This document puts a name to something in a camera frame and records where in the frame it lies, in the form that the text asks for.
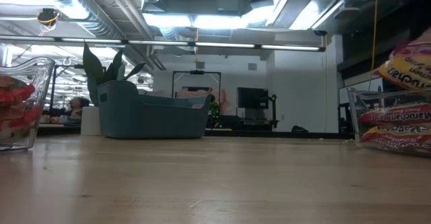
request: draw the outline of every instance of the wooden table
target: wooden table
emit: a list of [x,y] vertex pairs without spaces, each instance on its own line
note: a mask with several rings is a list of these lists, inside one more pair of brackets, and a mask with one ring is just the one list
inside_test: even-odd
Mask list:
[[0,223],[431,222],[431,159],[342,141],[38,138],[0,155]]

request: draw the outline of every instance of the monitor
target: monitor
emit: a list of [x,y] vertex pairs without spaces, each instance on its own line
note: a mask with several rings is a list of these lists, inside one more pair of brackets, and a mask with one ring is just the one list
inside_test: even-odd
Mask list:
[[238,87],[236,103],[239,108],[268,109],[268,89]]

